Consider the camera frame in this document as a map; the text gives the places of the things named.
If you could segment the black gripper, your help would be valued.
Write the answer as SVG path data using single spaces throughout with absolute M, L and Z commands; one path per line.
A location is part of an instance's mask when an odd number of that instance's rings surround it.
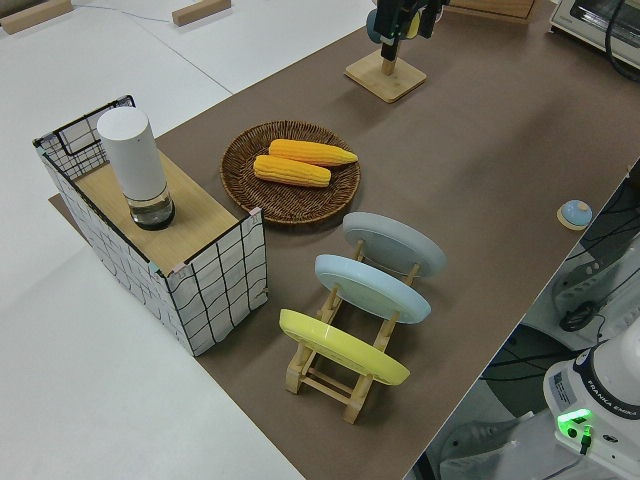
M 409 30 L 419 2 L 412 0 L 379 0 L 376 3 L 375 32 L 386 40 L 381 47 L 381 56 L 384 59 L 395 59 L 399 46 L 399 39 L 403 38 Z M 420 35 L 430 38 L 434 26 L 441 14 L 440 3 L 428 3 L 421 15 Z

